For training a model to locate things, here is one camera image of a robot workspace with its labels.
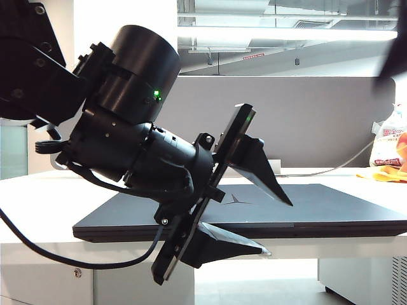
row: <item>white table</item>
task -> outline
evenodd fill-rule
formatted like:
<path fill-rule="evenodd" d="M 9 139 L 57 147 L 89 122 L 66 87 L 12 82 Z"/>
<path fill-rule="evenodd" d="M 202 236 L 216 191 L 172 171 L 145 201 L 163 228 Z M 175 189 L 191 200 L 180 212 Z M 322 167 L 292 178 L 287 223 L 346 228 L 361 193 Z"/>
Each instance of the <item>white table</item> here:
<path fill-rule="evenodd" d="M 320 169 L 282 169 L 282 173 Z M 357 178 L 360 169 L 344 168 L 316 177 L 280 178 L 283 184 L 321 183 L 402 214 L 405 184 Z M 222 184 L 250 183 L 225 178 Z M 140 256 L 150 242 L 87 243 L 72 235 L 72 225 L 116 193 L 94 186 L 68 171 L 52 171 L 0 182 L 1 208 L 32 241 L 60 255 L 91 262 L 126 261 Z M 258 240 L 272 259 L 407 256 L 407 234 L 374 238 L 281 238 Z M 1 295 L 29 304 L 193 304 L 193 269 L 179 264 L 169 282 L 153 283 L 149 272 L 160 245 L 143 264 L 115 271 L 81 270 L 31 252 L 0 222 Z"/>

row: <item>snack package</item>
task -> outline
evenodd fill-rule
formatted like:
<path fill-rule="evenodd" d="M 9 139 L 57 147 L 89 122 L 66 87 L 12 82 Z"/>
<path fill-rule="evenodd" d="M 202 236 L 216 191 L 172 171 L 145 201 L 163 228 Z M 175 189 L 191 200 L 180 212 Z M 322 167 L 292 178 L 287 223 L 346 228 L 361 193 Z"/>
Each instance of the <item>snack package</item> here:
<path fill-rule="evenodd" d="M 393 113 L 381 125 L 370 155 L 370 166 L 390 165 L 400 167 L 405 159 L 397 153 L 400 135 L 407 131 L 407 116 L 403 117 L 402 105 L 394 105 Z"/>

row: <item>fluorescent light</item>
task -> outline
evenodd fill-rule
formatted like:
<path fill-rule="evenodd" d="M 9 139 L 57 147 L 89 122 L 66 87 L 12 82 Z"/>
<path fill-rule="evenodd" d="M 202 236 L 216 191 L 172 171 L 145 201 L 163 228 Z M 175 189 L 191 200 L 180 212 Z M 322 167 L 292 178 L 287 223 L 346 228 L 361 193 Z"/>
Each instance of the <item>fluorescent light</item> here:
<path fill-rule="evenodd" d="M 200 39 L 281 39 L 321 41 L 386 41 L 394 30 L 279 29 L 273 27 L 178 27 L 178 37 Z"/>

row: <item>cylindrical motor housing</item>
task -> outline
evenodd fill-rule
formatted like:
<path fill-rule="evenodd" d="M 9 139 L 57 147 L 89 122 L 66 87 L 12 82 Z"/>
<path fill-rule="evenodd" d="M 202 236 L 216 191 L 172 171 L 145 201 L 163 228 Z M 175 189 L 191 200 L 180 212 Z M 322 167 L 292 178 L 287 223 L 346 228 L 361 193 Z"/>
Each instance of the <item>cylindrical motor housing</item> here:
<path fill-rule="evenodd" d="M 97 103 L 130 124 L 153 122 L 181 69 L 173 47 L 138 25 L 126 25 L 111 47 L 116 55 Z"/>

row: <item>gray laptop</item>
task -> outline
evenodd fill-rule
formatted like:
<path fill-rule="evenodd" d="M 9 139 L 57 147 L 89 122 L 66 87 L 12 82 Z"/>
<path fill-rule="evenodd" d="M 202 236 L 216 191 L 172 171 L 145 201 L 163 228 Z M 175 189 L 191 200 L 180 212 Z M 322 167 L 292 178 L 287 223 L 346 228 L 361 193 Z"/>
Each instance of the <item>gray laptop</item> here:
<path fill-rule="evenodd" d="M 395 236 L 407 231 L 407 215 L 335 189 L 320 184 L 282 187 L 294 207 L 251 184 L 220 186 L 226 193 L 222 203 L 210 201 L 202 221 L 248 238 Z M 92 242 L 152 240 L 157 206 L 150 199 L 117 194 L 74 225 L 74 236 Z"/>

